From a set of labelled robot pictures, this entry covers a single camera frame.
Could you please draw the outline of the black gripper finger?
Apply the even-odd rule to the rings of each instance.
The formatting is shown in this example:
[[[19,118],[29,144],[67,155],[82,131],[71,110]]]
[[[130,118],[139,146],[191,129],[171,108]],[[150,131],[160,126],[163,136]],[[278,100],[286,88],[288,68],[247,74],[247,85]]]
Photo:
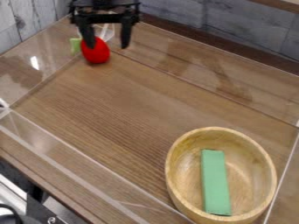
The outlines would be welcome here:
[[[88,24],[86,26],[82,26],[79,28],[80,35],[83,37],[83,40],[88,46],[90,49],[95,48],[96,44],[96,37],[95,37],[95,29],[94,27]]]
[[[122,32],[120,32],[120,40],[122,40],[122,48],[123,49],[126,49],[130,45],[131,32],[132,32],[132,23],[124,22],[122,24]]]

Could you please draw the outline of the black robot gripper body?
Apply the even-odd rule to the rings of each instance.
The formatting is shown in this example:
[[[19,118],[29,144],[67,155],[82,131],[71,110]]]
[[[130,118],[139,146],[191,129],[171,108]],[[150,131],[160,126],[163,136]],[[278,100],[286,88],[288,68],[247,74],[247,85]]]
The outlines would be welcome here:
[[[140,4],[140,0],[71,0],[70,21],[76,26],[135,25],[140,21]]]

